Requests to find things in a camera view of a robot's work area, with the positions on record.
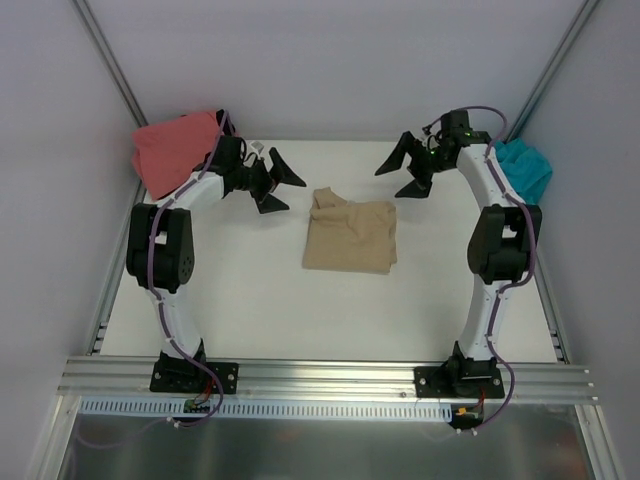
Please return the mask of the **beige t shirt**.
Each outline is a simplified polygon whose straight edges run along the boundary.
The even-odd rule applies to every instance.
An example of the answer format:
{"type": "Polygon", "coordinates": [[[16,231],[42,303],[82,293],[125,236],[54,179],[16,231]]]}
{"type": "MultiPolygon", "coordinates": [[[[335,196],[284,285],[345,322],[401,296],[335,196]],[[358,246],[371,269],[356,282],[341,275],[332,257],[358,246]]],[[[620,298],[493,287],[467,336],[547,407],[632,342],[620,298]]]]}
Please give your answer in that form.
{"type": "Polygon", "coordinates": [[[348,201],[331,188],[313,192],[302,266],[388,274],[397,263],[397,212],[390,201],[348,201]]]}

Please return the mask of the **teal t shirt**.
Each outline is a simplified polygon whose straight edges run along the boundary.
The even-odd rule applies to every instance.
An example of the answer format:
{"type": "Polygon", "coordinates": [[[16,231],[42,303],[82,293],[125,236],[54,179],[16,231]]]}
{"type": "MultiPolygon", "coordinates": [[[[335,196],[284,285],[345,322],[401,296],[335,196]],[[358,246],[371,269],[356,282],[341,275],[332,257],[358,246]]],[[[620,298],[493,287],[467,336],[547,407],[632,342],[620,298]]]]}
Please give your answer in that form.
{"type": "Polygon", "coordinates": [[[553,170],[549,161],[520,138],[495,144],[497,160],[516,193],[527,204],[538,204],[553,170]]]}

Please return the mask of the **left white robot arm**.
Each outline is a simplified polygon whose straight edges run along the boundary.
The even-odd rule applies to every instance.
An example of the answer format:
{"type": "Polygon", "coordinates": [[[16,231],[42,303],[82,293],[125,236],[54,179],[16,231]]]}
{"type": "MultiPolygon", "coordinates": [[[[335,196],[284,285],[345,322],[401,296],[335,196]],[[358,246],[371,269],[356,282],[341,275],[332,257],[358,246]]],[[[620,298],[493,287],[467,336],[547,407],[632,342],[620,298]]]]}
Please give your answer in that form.
{"type": "Polygon", "coordinates": [[[186,298],[195,267],[194,211],[209,208],[234,191],[248,193],[261,214],[286,211],[288,205],[274,194],[280,185],[306,183],[276,148],[262,151],[257,142],[221,136],[180,186],[161,200],[132,208],[125,266],[150,297],[164,337],[151,391],[220,389],[186,298]]]}

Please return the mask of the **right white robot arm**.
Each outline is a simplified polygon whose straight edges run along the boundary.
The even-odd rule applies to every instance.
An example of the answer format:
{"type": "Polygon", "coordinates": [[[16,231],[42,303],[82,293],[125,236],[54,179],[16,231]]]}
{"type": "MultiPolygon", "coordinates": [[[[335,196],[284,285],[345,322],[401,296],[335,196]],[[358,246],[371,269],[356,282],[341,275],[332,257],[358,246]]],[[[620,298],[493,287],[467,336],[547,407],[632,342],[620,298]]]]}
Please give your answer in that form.
{"type": "Polygon", "coordinates": [[[425,199],[435,174],[457,170],[479,207],[467,247],[474,276],[467,320],[447,360],[415,369],[419,398],[504,398],[499,331],[513,291],[532,280],[537,259],[541,209],[516,192],[499,165],[495,139],[472,128],[469,112],[464,107],[441,115],[437,133],[429,126],[421,137],[403,132],[376,171],[384,175],[406,165],[413,179],[397,197],[425,199]]]}

